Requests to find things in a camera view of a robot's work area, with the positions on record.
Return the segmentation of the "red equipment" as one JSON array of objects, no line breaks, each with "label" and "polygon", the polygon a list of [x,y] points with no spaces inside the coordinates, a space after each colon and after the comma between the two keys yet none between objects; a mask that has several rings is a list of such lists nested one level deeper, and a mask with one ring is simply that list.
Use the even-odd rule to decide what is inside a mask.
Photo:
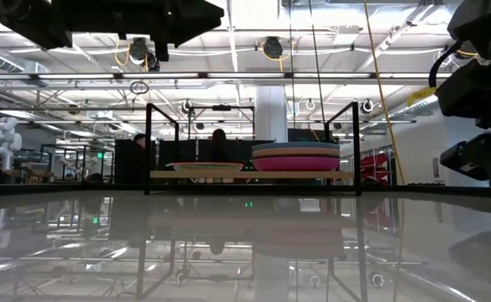
[{"label": "red equipment", "polygon": [[360,160],[360,175],[362,180],[377,180],[387,184],[392,173],[389,167],[390,157],[386,153],[369,155]]}]

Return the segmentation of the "white robot figure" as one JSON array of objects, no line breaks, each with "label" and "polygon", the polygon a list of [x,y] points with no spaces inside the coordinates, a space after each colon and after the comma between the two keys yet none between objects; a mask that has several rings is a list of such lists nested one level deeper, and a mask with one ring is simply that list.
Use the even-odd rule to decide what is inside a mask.
[{"label": "white robot figure", "polygon": [[0,168],[13,168],[13,153],[22,148],[23,138],[16,132],[18,119],[15,117],[0,118]]}]

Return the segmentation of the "dark panel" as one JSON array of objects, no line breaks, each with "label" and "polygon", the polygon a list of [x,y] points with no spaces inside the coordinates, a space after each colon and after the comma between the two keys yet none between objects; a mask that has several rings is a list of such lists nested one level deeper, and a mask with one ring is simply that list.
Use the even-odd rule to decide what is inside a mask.
[{"label": "dark panel", "polygon": [[321,142],[333,143],[332,133],[324,130],[314,130],[309,128],[289,128],[289,142]]}]

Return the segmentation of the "long horizontal light bar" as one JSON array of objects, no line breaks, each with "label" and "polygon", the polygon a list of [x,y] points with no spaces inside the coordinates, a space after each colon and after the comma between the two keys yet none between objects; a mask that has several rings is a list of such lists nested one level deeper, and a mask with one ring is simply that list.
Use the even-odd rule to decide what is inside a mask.
[{"label": "long horizontal light bar", "polygon": [[75,74],[0,74],[0,81],[21,80],[124,80],[124,79],[375,79],[375,73],[365,72],[164,72],[164,73],[75,73]]}]

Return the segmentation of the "large salmon plate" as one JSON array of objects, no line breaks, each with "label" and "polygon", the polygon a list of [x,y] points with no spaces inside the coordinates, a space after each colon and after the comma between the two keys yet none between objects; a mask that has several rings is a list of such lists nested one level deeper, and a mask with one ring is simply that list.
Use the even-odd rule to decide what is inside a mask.
[{"label": "large salmon plate", "polygon": [[340,151],[336,148],[266,148],[252,152],[252,157],[334,157],[338,158]]}]

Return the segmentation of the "black partition wall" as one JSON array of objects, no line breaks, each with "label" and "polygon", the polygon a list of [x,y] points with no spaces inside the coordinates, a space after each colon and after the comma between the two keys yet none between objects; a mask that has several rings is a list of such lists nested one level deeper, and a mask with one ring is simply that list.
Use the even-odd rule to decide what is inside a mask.
[{"label": "black partition wall", "polygon": [[[209,139],[160,140],[150,148],[150,170],[174,170],[171,164],[231,163],[251,169],[253,147],[265,140],[228,139],[222,150],[216,151]],[[118,140],[115,148],[115,182],[118,184],[142,185],[144,183],[145,149],[133,140]]]}]

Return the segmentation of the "white building column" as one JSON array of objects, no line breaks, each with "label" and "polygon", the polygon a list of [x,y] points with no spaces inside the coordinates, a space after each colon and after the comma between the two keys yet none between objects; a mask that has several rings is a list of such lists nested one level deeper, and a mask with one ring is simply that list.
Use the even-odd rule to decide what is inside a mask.
[{"label": "white building column", "polygon": [[283,86],[257,86],[255,137],[258,140],[288,141],[287,102]]}]

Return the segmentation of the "black metal rig frame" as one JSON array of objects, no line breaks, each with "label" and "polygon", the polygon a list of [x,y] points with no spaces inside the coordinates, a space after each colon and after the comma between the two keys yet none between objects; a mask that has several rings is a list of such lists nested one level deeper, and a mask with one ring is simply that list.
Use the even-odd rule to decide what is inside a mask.
[{"label": "black metal rig frame", "polygon": [[[40,193],[62,193],[72,191],[138,191],[144,193],[143,185],[111,184],[40,184],[40,185],[0,185],[0,195],[25,195]],[[353,194],[356,189],[351,185],[243,185],[243,184],[189,184],[189,185],[151,185],[149,192],[169,191],[179,194],[213,194],[225,195],[238,193],[243,195],[327,195],[329,193]],[[363,186],[364,192],[388,193],[426,193],[437,195],[462,195],[473,197],[490,197],[490,187],[459,187],[440,185],[396,185],[396,186]]]}]

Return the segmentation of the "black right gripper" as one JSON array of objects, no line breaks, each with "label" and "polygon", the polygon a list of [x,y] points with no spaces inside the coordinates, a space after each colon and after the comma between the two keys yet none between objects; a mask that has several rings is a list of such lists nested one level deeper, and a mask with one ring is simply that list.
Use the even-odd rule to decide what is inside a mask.
[{"label": "black right gripper", "polygon": [[[469,62],[436,89],[436,96],[444,116],[491,126],[491,65]],[[440,163],[474,180],[491,182],[491,132],[450,147],[441,154]]]}]

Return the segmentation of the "cream plate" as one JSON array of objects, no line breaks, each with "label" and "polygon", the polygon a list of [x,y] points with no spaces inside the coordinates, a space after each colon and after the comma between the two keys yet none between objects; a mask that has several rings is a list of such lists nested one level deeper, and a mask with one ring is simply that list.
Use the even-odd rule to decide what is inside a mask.
[{"label": "cream plate", "polygon": [[186,166],[186,167],[169,167],[172,168],[174,171],[205,171],[205,170],[215,170],[215,171],[241,171],[242,168],[238,167],[230,167],[230,166],[222,166],[222,167],[217,167],[217,166]]}]

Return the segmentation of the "large black plate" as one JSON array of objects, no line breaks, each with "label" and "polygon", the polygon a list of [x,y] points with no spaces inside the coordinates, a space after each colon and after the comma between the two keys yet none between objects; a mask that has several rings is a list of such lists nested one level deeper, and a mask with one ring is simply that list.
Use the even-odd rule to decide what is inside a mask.
[{"label": "large black plate", "polygon": [[258,159],[303,159],[303,158],[328,158],[328,159],[340,159],[340,156],[326,155],[326,154],[291,154],[291,155],[275,155],[275,156],[263,156],[254,157],[252,160]]}]

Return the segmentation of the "white glossy table sheet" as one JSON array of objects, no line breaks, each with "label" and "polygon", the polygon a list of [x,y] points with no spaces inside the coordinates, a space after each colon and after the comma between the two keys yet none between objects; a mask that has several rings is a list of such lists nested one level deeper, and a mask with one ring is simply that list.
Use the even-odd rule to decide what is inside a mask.
[{"label": "white glossy table sheet", "polygon": [[491,302],[491,198],[0,196],[0,302]]}]

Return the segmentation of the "large blue plate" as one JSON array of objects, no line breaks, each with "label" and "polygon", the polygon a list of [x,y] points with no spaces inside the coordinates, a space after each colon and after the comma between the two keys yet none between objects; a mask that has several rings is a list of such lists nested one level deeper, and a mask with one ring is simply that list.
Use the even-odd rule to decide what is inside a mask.
[{"label": "large blue plate", "polygon": [[286,142],[286,143],[263,143],[254,145],[252,151],[259,151],[263,149],[272,148],[332,148],[340,150],[340,145],[335,143],[322,143],[322,142]]}]

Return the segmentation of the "distant black rig frame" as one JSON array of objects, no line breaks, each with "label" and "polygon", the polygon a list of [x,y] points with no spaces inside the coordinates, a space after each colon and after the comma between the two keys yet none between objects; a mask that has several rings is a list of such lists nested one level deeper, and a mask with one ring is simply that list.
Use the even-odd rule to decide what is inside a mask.
[{"label": "distant black rig frame", "polygon": [[255,106],[231,106],[231,105],[213,105],[213,106],[193,106],[187,109],[187,135],[188,138],[191,137],[191,125],[196,122],[197,118],[206,110],[213,112],[230,112],[232,110],[237,110],[246,118],[247,123],[252,126],[253,140],[256,139],[256,114]]}]

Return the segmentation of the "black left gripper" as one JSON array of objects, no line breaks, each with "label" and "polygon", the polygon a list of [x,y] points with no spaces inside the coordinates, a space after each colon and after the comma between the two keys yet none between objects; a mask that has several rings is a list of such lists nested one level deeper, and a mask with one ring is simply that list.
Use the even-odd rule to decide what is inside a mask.
[{"label": "black left gripper", "polygon": [[168,61],[167,44],[180,46],[221,25],[224,10],[206,0],[71,0],[71,28],[76,31],[144,34],[155,56]]}]

